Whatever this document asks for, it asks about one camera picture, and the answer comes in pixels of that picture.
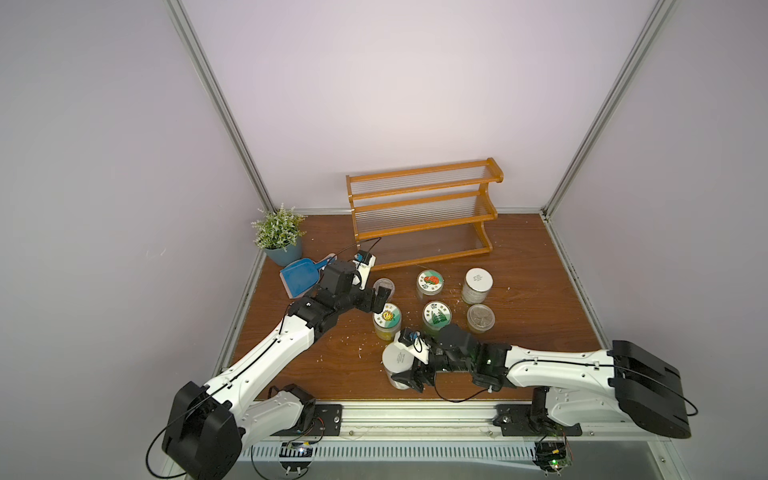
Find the strawberry lid jar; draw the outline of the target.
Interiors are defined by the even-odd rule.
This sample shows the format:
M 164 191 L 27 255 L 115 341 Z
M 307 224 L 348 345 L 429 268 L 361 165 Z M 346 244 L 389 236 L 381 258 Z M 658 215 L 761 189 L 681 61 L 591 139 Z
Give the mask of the strawberry lid jar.
M 442 292 L 444 284 L 445 280 L 438 271 L 423 270 L 416 280 L 417 295 L 421 300 L 437 296 Z

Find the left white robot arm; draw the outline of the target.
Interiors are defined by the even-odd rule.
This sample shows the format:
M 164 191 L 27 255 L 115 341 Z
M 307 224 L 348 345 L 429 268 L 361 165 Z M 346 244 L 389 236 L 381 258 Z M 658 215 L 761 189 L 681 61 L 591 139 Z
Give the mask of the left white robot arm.
M 364 250 L 348 261 L 330 260 L 319 282 L 292 301 L 275 329 L 243 358 L 204 384 L 188 382 L 177 391 L 167 424 L 155 439 L 183 475 L 222 479 L 244 446 L 290 428 L 309 428 L 314 399 L 295 385 L 259 406 L 253 403 L 341 315 L 352 309 L 383 310 L 386 289 L 367 284 L 375 263 L 375 256 Z

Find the white lid jar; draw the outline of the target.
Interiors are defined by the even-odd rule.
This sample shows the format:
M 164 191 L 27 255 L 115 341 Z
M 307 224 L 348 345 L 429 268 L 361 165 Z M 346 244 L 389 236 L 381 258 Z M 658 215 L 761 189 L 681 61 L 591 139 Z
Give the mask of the white lid jar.
M 493 277 L 487 270 L 479 267 L 471 268 L 464 277 L 462 300 L 468 305 L 481 304 L 492 287 Z

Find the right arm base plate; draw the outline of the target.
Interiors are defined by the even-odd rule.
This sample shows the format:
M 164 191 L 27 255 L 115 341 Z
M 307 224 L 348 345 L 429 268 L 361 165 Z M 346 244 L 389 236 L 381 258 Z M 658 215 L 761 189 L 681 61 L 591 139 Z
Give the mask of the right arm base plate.
M 583 435 L 579 424 L 560 425 L 546 414 L 535 415 L 530 404 L 502 403 L 495 406 L 496 415 L 491 424 L 501 429 L 503 436 L 514 437 L 579 437 Z

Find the sunflower lid jar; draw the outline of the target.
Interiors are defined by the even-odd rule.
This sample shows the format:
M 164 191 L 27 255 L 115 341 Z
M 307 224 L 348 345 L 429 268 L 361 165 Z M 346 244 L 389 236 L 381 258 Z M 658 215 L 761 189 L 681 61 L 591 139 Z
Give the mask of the sunflower lid jar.
M 394 303 L 386 303 L 380 313 L 373 314 L 373 325 L 381 340 L 393 341 L 402 326 L 401 310 Z

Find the small yellow seed cup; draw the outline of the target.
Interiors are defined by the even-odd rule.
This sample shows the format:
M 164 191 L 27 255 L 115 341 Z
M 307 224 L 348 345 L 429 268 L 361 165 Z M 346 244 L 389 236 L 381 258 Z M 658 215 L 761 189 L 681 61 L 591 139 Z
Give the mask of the small yellow seed cup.
M 467 310 L 469 329 L 476 334 L 482 334 L 492 329 L 496 323 L 493 310 L 485 304 L 471 305 Z

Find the small clear seed cup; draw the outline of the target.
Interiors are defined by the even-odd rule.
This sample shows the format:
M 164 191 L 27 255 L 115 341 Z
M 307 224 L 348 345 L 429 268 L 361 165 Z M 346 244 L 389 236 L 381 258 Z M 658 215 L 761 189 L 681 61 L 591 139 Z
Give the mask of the small clear seed cup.
M 377 279 L 373 284 L 373 290 L 377 293 L 381 288 L 387 289 L 387 299 L 390 299 L 395 293 L 395 283 L 393 280 L 387 277 Z

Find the green label white-lid jar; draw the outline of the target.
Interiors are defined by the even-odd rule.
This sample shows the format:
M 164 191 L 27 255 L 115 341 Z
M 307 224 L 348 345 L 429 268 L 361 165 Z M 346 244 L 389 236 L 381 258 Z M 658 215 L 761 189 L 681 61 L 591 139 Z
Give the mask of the green label white-lid jar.
M 398 342 L 392 342 L 386 346 L 382 353 L 382 365 L 387 374 L 389 383 L 398 390 L 408 390 L 409 386 L 393 378 L 394 374 L 407 372 L 413 366 L 415 357 L 405 349 L 399 347 Z

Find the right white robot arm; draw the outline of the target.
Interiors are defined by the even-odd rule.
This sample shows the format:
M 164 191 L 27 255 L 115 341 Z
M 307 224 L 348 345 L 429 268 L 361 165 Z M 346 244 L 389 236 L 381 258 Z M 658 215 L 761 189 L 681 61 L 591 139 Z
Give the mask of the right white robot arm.
M 591 352 L 540 351 L 481 342 L 448 325 L 436 337 L 405 328 L 392 344 L 412 358 L 392 380 L 418 392 L 434 387 L 442 373 L 467 373 L 490 393 L 533 389 L 528 421 L 541 434 L 584 422 L 631 422 L 658 436 L 688 439 L 689 419 L 698 413 L 685 398 L 679 370 L 630 341 Z

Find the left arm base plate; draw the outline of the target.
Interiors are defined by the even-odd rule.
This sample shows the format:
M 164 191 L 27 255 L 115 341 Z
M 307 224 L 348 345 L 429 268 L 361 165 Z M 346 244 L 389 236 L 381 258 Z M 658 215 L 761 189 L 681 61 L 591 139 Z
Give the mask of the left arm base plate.
M 342 420 L 343 406 L 341 404 L 319 404 L 303 412 L 293 427 L 279 431 L 275 433 L 275 436 L 337 437 L 341 433 Z

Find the green leaf lid jar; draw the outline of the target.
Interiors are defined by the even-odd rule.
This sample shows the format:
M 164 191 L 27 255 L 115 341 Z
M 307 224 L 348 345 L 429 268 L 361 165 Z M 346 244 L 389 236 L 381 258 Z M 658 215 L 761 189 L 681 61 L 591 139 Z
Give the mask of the green leaf lid jar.
M 444 302 L 432 301 L 424 306 L 422 321 L 427 333 L 437 335 L 442 328 L 451 323 L 452 312 Z

